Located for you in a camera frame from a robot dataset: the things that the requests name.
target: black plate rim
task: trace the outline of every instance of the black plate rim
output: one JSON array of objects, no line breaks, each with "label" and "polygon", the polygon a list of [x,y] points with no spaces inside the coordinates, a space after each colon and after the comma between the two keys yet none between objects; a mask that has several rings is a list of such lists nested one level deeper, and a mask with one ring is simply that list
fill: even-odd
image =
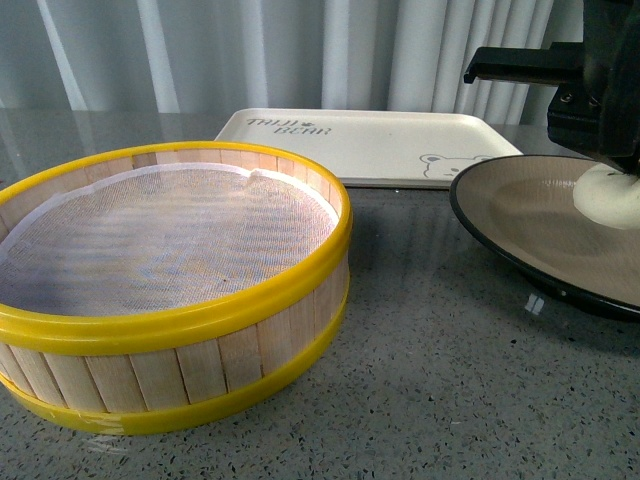
[{"label": "black plate rim", "polygon": [[487,247],[490,251],[498,254],[502,258],[506,259],[509,263],[518,268],[525,276],[531,276],[533,279],[541,282],[543,285],[547,287],[551,287],[554,291],[557,292],[557,298],[560,298],[563,301],[574,304],[576,307],[584,310],[587,313],[596,312],[590,311],[589,306],[596,307],[597,310],[604,312],[604,314],[611,314],[614,317],[622,316],[622,319],[633,319],[640,320],[640,306],[631,305],[622,301],[618,301],[604,295],[592,292],[590,290],[586,290],[584,288],[578,287],[571,283],[560,280],[553,275],[543,272],[538,268],[528,264],[518,256],[507,252],[495,242],[493,242],[487,235],[485,235],[476,225],[469,220],[469,218],[464,213],[464,210],[460,206],[457,198],[458,184],[462,181],[463,177],[469,173],[471,170],[475,168],[483,168],[483,165],[486,165],[490,162],[502,161],[510,158],[524,158],[535,161],[536,158],[549,158],[555,157],[558,159],[570,159],[570,160],[578,160],[578,161],[593,161],[591,159],[581,159],[576,157],[570,157],[566,155],[509,155],[504,157],[495,157],[489,160],[485,160],[480,163],[476,163],[470,165],[463,171],[461,171],[451,182],[451,187],[449,189],[449,203],[451,204],[451,208],[455,213],[456,217],[462,224],[462,226],[482,245]]}]

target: dough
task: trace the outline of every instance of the dough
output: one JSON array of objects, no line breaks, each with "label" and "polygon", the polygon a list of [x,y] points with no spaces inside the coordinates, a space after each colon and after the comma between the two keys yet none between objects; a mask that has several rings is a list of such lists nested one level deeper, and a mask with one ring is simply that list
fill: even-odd
[{"label": "dough", "polygon": [[640,179],[598,164],[573,188],[573,203],[585,217],[622,230],[640,229]]}]

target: white mesh liner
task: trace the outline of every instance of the white mesh liner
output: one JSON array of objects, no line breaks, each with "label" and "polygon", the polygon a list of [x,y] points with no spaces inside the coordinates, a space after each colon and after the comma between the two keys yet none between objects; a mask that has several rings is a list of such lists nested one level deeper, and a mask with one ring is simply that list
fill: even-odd
[{"label": "white mesh liner", "polygon": [[276,172],[144,167],[27,215],[0,244],[0,302],[80,316],[192,305],[292,267],[337,221],[317,192]]}]

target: brown plate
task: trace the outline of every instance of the brown plate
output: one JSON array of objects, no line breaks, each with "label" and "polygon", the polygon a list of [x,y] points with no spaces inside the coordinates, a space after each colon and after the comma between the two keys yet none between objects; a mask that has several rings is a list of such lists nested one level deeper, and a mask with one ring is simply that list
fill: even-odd
[{"label": "brown plate", "polygon": [[501,157],[451,185],[464,227],[548,293],[595,314],[640,319],[640,230],[592,222],[573,186],[595,163],[569,157]]}]

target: rectangular tray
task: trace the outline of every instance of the rectangular tray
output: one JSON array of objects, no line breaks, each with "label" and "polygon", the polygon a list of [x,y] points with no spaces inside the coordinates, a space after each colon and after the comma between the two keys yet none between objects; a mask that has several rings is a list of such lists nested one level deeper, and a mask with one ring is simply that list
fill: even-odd
[{"label": "rectangular tray", "polygon": [[521,154],[482,120],[443,113],[251,108],[216,140],[289,150],[361,187],[448,188],[474,163]]}]

